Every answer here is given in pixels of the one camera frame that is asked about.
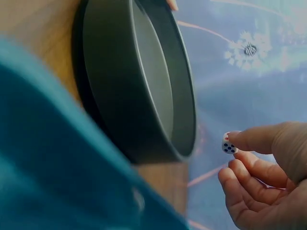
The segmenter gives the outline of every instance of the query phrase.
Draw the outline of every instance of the cake pan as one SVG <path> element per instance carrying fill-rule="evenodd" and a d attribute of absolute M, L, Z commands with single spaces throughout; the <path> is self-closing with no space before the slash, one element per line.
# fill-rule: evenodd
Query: cake pan
<path fill-rule="evenodd" d="M 72 55 L 85 109 L 132 163 L 189 158 L 191 71 L 165 0 L 82 1 Z"/>

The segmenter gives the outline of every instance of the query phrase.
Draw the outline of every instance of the finger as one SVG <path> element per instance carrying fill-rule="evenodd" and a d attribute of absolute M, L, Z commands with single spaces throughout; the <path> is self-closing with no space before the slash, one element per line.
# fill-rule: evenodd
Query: finger
<path fill-rule="evenodd" d="M 294 183 L 289 180 L 286 173 L 278 164 L 259 159 L 251 152 L 239 151 L 235 158 L 242 161 L 251 175 L 260 179 L 267 185 L 277 188 L 288 188 Z"/>
<path fill-rule="evenodd" d="M 243 188 L 245 188 L 256 201 L 271 205 L 278 198 L 288 194 L 288 192 L 283 189 L 267 188 L 264 183 L 249 174 L 248 170 L 240 160 L 235 159 L 229 162 L 228 166 L 234 172 Z"/>
<path fill-rule="evenodd" d="M 259 212 L 259 211 L 263 210 L 264 208 L 269 207 L 268 204 L 254 200 L 254 198 L 251 197 L 251 195 L 245 190 L 245 188 L 243 188 L 243 186 L 240 187 L 240 190 L 241 190 L 241 193 L 242 193 L 242 196 L 243 196 L 243 200 L 244 200 L 246 206 L 250 210 L 255 211 L 255 212 Z"/>
<path fill-rule="evenodd" d="M 257 212 L 250 210 L 245 204 L 236 175 L 230 168 L 226 168 L 219 171 L 218 178 L 225 193 L 226 207 L 232 220 L 240 229 L 249 229 L 256 221 Z"/>
<path fill-rule="evenodd" d="M 176 0 L 166 0 L 169 7 L 171 8 L 171 10 L 173 11 L 177 11 L 178 10 L 178 5 L 176 3 Z"/>
<path fill-rule="evenodd" d="M 228 133 L 229 141 L 243 151 L 271 154 L 275 137 L 287 124 L 280 123 L 273 126 L 253 127 L 242 132 L 230 132 Z"/>
<path fill-rule="evenodd" d="M 227 180 L 227 178 L 229 178 L 229 174 L 226 174 L 226 173 L 220 173 L 219 174 L 219 179 L 221 181 L 223 180 Z M 245 190 L 245 188 L 243 188 L 241 185 L 240 185 L 240 192 L 242 193 L 242 196 L 243 196 L 243 200 L 246 204 L 246 206 L 252 210 L 252 211 L 255 211 L 255 212 L 259 212 L 261 210 L 263 210 L 264 208 L 268 207 L 269 205 L 268 204 L 265 204 L 265 203 L 261 203 L 261 202 L 258 202 L 258 201 L 255 201 L 250 194 L 248 194 L 248 192 Z"/>

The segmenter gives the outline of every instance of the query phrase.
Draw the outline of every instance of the white flower print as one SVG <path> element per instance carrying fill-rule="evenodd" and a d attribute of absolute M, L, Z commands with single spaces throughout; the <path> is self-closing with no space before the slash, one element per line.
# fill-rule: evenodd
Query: white flower print
<path fill-rule="evenodd" d="M 271 49 L 268 35 L 243 32 L 236 43 L 229 43 L 229 50 L 225 52 L 224 57 L 230 65 L 236 65 L 243 70 L 257 69 Z"/>

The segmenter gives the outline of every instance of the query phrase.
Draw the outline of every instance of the dice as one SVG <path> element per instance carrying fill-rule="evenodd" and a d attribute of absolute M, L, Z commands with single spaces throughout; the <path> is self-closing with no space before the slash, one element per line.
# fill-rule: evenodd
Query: dice
<path fill-rule="evenodd" d="M 223 135 L 222 150 L 228 154 L 235 154 L 238 152 L 238 148 L 229 142 L 228 133 Z"/>

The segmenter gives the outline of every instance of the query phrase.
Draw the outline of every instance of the wooden table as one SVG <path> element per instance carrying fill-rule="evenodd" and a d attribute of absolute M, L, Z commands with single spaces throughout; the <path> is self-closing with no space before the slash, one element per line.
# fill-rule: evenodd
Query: wooden table
<path fill-rule="evenodd" d="M 0 33 L 40 57 L 81 104 L 71 63 L 71 26 L 80 0 L 1 0 Z M 186 164 L 142 166 L 139 173 L 185 214 Z"/>

